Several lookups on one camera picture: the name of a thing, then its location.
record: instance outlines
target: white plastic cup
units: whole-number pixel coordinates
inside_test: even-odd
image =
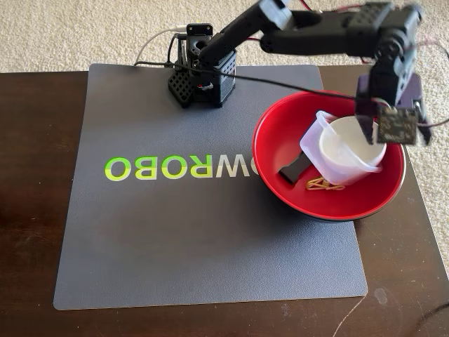
[[[374,145],[370,145],[356,117],[336,119],[318,111],[315,123],[301,139],[300,146],[327,181],[348,186],[370,173],[381,171],[377,165],[387,146],[376,143],[377,124],[373,131]]]

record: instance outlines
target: white cable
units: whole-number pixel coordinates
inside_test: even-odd
[[[332,335],[332,337],[335,337],[337,335],[338,329],[342,326],[343,322],[345,321],[346,318],[348,318],[348,316],[350,316],[350,314],[358,307],[358,305],[360,303],[362,303],[362,300],[364,300],[366,298],[366,296],[368,296],[368,294],[366,294],[364,297],[362,297],[362,299],[357,302],[357,304],[351,309],[350,312],[348,312],[348,315],[344,316],[344,318],[342,319],[342,321],[340,322],[340,324],[338,324],[337,329],[335,330],[334,334]]]
[[[159,35],[165,33],[165,32],[178,32],[178,33],[185,33],[187,31],[187,26],[186,25],[179,25],[179,26],[174,26],[174,27],[169,27],[166,29],[161,30],[160,32],[157,32],[155,35],[153,35],[152,37],[150,37],[148,39],[147,42],[145,42],[145,44],[142,46],[142,48],[139,50],[138,56],[135,58],[135,62],[136,63],[140,56],[142,55],[142,52],[144,51],[145,47],[148,46],[148,44],[153,41],[155,38],[157,38]]]

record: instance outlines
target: robotic arm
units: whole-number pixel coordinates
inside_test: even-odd
[[[427,122],[419,104],[396,109],[413,74],[416,59],[416,31],[422,19],[417,5],[394,8],[392,3],[367,3],[358,12],[290,11],[288,0],[259,0],[221,32],[213,36],[209,24],[187,26],[178,35],[178,60],[168,87],[178,102],[187,107],[192,101],[208,101],[221,106],[235,87],[236,51],[248,37],[258,31],[264,36],[260,46],[267,53],[288,55],[325,55],[346,53],[349,56],[374,58],[368,87],[357,93],[358,121],[369,143],[372,143],[373,119],[382,117],[380,141],[411,143],[418,123]],[[217,74],[195,72],[214,70]],[[379,109],[372,98],[393,108]],[[391,134],[391,123],[394,133]],[[419,127],[430,141],[430,130]]]

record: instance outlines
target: red wire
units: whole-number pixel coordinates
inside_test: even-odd
[[[359,5],[359,4],[348,5],[348,6],[339,7],[337,9],[335,9],[334,12],[344,12],[344,11],[347,11],[348,9],[360,8],[360,7],[362,7],[362,5]]]
[[[309,5],[306,3],[305,0],[300,0],[300,3],[308,10],[311,11],[311,8],[309,7]]]

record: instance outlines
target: floor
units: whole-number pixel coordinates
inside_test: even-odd
[[[307,0],[313,9],[330,10],[347,0]],[[0,1],[0,72],[87,70],[94,62],[130,64],[145,40],[173,24],[210,22],[218,31],[253,0],[21,0]],[[448,0],[421,0],[425,17],[419,40],[449,47]],[[302,9],[299,0],[289,7]],[[145,50],[145,60],[164,61],[169,33]],[[254,42],[239,47],[241,65],[357,64],[344,55],[291,57],[263,53]],[[428,114],[433,121],[449,115],[449,61],[436,47],[419,50]],[[434,131],[430,147],[409,147],[429,217],[445,264],[449,266],[449,125]]]

